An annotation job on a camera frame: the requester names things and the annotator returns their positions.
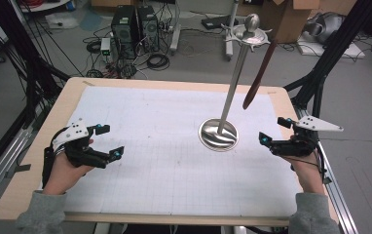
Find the gray sleeve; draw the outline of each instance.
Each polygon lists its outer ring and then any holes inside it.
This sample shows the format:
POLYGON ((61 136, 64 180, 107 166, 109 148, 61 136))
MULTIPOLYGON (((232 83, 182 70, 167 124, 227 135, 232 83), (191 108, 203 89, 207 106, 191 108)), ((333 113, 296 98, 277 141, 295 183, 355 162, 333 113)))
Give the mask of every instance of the gray sleeve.
POLYGON ((28 210, 17 218, 16 228, 22 234, 62 234, 65 198, 66 194, 52 196, 34 191, 28 210))
POLYGON ((296 194, 296 213, 289 219, 290 234, 340 233, 337 223, 331 218, 328 197, 315 193, 296 194))

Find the white paper sheet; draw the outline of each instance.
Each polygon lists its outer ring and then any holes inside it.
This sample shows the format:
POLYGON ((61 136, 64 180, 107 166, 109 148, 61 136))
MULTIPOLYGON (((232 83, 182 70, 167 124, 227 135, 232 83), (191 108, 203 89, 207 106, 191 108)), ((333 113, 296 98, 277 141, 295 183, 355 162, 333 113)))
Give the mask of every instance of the white paper sheet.
POLYGON ((242 109, 236 94, 227 120, 240 134, 228 152, 214 152, 198 129, 220 118, 225 93, 87 87, 70 118, 110 125, 93 149, 125 147, 120 161, 94 169, 68 193, 66 211, 289 216, 299 185, 289 164, 260 145, 259 132, 281 139, 268 96, 242 109))

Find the round metal base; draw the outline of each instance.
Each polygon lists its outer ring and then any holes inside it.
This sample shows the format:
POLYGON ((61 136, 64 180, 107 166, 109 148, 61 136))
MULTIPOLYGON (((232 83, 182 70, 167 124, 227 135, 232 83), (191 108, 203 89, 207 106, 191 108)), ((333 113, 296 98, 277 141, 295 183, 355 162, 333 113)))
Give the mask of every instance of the round metal base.
POLYGON ((228 121, 222 131, 222 135, 217 133, 220 119, 208 119, 199 128, 199 139, 209 149, 224 152, 237 145, 239 134, 235 126, 228 121))

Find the concrete floor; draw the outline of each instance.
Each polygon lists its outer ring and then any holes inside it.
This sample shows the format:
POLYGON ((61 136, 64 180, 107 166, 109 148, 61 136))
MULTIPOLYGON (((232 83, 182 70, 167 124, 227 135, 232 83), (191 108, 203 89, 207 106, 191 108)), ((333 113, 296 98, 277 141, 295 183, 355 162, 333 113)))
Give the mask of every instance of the concrete floor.
MULTIPOLYGON (((84 38, 110 24, 108 17, 100 18, 87 9, 78 9, 73 16, 84 22, 96 19, 96 23, 80 25, 74 29, 54 31, 53 37, 76 66, 87 67, 89 53, 84 38)), ((202 17, 181 19, 182 26, 203 29, 202 17)), ((43 36, 55 66, 67 74, 76 69, 43 36)), ((361 50, 369 46, 356 43, 361 50)), ((265 55, 267 47, 248 53, 240 84, 250 85, 265 55)), ((170 67, 164 71, 142 70, 134 79, 184 81, 229 84, 238 57, 239 45, 234 43, 231 61, 224 57, 222 38, 184 31, 178 52, 170 59, 170 67)), ((364 51, 365 58, 352 61, 342 58, 329 74, 325 83, 320 118, 343 126, 342 133, 321 133, 320 138, 329 163, 341 187, 359 233, 372 233, 372 53, 364 51)), ((317 57, 301 56, 278 47, 262 81, 263 86, 284 86, 307 75, 316 64, 317 57)), ((0 137, 14 122, 25 105, 24 94, 11 64, 0 63, 0 137)), ((8 184, 0 185, 0 196, 8 184)), ((65 233, 92 233, 93 223, 64 223, 65 233)), ((16 233, 11 221, 0 221, 0 233, 16 233)))

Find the black metal pole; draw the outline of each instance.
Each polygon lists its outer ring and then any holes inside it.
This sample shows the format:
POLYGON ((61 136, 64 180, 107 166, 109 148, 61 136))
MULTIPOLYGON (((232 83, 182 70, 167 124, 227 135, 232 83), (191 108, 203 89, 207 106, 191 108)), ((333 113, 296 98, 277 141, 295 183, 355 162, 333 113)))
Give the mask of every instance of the black metal pole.
POLYGON ((314 69, 307 76, 284 87, 287 91, 301 87, 298 94, 292 98, 293 105, 306 109, 308 102, 314 97, 312 114, 319 117, 325 79, 371 16, 372 0, 357 0, 314 69))
POLYGON ((68 75, 47 64, 34 46, 25 28, 19 20, 10 0, 0 0, 0 27, 3 29, 10 43, 15 47, 22 60, 11 58, 6 44, 0 46, 6 50, 10 61, 18 74, 27 82, 27 105, 16 119, 12 127, 0 140, 0 157, 10 144, 21 126, 28 126, 35 118, 35 107, 42 98, 55 98, 59 95, 61 87, 56 83, 53 75, 61 80, 67 80, 68 75))

